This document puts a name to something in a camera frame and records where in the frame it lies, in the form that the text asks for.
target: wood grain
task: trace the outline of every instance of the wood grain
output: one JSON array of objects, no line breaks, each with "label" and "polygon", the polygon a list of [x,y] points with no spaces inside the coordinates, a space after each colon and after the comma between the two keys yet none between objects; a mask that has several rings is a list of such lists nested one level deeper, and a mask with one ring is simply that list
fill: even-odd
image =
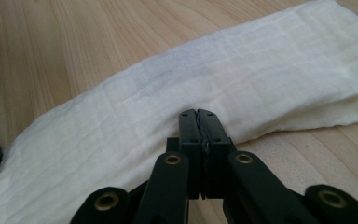
[{"label": "wood grain", "polygon": [[[134,63],[303,2],[0,0],[0,144],[9,147],[37,117]],[[339,3],[358,14],[358,0]],[[358,198],[358,124],[273,133],[239,147],[269,150],[260,153],[265,161],[290,161],[295,152],[321,181]],[[275,154],[277,148],[291,149]],[[289,166],[271,167],[288,187],[317,181],[291,177]],[[220,208],[220,201],[192,202],[190,223],[225,223]]]}]

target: screw hole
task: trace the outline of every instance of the screw hole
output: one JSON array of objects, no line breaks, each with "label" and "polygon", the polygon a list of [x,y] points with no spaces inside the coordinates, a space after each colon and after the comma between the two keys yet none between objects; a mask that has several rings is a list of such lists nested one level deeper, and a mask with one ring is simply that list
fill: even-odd
[{"label": "screw hole", "polygon": [[169,165],[175,165],[178,164],[182,159],[178,156],[175,155],[169,155],[167,157],[164,158],[165,163],[169,164]]},{"label": "screw hole", "polygon": [[335,208],[344,208],[348,205],[347,201],[345,201],[345,199],[341,195],[331,190],[321,190],[319,191],[318,196],[322,200],[322,202]]},{"label": "screw hole", "polygon": [[118,204],[118,196],[114,192],[107,192],[95,200],[94,207],[98,211],[107,211]]},{"label": "screw hole", "polygon": [[251,156],[246,155],[246,154],[237,155],[235,157],[235,160],[240,162],[240,163],[245,163],[245,164],[253,162],[253,158]]}]

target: white cloth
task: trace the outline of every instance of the white cloth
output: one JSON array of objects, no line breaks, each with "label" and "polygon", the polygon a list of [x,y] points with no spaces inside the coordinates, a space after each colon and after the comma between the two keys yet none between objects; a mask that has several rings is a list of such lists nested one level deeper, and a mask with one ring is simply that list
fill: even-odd
[{"label": "white cloth", "polygon": [[312,1],[137,63],[37,119],[0,169],[0,223],[68,223],[94,190],[145,181],[177,116],[234,142],[358,121],[358,17]]}]

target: white towel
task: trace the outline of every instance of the white towel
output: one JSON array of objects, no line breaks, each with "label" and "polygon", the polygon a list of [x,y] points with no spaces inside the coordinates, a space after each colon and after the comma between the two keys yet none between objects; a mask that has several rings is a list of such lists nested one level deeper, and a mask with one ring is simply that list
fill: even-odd
[{"label": "white towel", "polygon": [[68,223],[94,190],[145,181],[177,116],[235,143],[358,121],[358,17],[312,1],[137,63],[37,119],[0,169],[0,223]]}]

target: wooden surface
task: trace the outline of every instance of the wooden surface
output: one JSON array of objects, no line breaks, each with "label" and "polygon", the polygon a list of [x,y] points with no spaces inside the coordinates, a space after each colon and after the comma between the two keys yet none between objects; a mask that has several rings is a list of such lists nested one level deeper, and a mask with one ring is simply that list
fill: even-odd
[{"label": "wooden surface", "polygon": [[[0,144],[9,147],[38,116],[142,59],[302,2],[0,0]],[[339,3],[358,14],[358,0]],[[326,183],[358,198],[358,124],[274,133],[240,146],[249,147],[270,150],[265,161],[290,160],[293,150]],[[289,151],[280,154],[281,147]],[[289,188],[312,182],[270,168]],[[225,223],[221,201],[192,202],[190,210],[190,223]]]}]

